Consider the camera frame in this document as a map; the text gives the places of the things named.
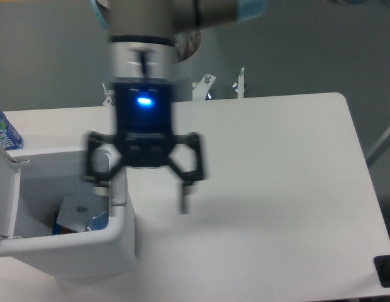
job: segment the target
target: black object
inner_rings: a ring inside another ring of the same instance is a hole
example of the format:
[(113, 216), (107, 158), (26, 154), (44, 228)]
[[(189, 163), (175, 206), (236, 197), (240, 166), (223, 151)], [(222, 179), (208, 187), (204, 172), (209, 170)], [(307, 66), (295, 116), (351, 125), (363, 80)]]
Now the black object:
[(384, 288), (390, 288), (390, 255), (377, 256), (374, 258), (379, 282)]
[[(169, 166), (181, 179), (181, 213), (187, 213), (187, 187), (204, 179), (201, 137), (198, 133), (174, 135), (172, 132), (173, 87), (167, 81), (147, 79), (136, 82), (119, 79), (114, 84), (117, 131), (115, 135), (92, 132), (87, 141), (86, 174), (84, 179), (100, 186), (109, 181), (124, 166)], [(108, 172), (95, 171), (92, 156), (103, 144), (113, 144), (121, 154), (118, 163)], [(194, 150), (196, 168), (184, 172), (170, 158), (176, 145)]]

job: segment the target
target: white table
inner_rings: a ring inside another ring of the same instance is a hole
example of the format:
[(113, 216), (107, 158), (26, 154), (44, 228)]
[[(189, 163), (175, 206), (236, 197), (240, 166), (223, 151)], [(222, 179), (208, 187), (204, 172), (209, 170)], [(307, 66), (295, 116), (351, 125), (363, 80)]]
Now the white table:
[[(372, 259), (390, 243), (343, 96), (174, 105), (205, 136), (209, 179), (178, 215), (168, 169), (129, 170), (138, 264), (58, 281), (0, 258), (0, 301), (318, 301), (390, 294)], [(112, 108), (7, 113), (26, 148), (112, 132)]]

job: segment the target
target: container lid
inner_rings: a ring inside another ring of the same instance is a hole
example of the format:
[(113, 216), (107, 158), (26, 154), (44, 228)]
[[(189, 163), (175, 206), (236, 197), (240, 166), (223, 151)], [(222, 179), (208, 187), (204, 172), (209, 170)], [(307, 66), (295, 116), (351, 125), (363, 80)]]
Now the container lid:
[(0, 237), (13, 237), (19, 190), (20, 164), (0, 146)]

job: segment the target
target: bottle label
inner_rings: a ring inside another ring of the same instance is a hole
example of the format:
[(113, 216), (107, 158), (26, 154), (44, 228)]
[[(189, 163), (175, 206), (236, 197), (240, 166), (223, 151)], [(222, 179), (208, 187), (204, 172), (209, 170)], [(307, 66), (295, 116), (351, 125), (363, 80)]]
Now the bottle label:
[(7, 132), (7, 129), (0, 130), (0, 146), (5, 150), (16, 146), (16, 144), (8, 137)]

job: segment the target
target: white bin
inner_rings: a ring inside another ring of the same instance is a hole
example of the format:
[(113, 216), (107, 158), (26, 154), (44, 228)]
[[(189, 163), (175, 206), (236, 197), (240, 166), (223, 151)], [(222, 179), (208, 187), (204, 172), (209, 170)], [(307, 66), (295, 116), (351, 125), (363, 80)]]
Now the white bin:
[[(85, 277), (129, 271), (136, 264), (135, 212), (126, 171), (111, 182), (109, 223), (103, 230), (51, 235), (52, 217), (67, 194), (93, 194), (82, 180), (84, 151), (0, 148), (0, 257), (12, 256), (55, 277)], [(96, 159), (109, 166), (110, 153)]]

